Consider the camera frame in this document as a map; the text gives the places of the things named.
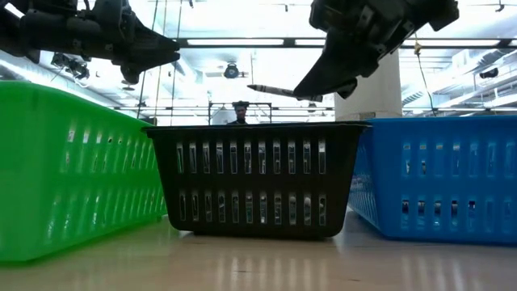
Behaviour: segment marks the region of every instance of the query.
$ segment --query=white pillar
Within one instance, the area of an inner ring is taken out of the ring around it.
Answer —
[[[334,93],[337,121],[402,116],[398,51],[380,60],[372,76],[358,77],[358,81],[354,94],[347,99]]]

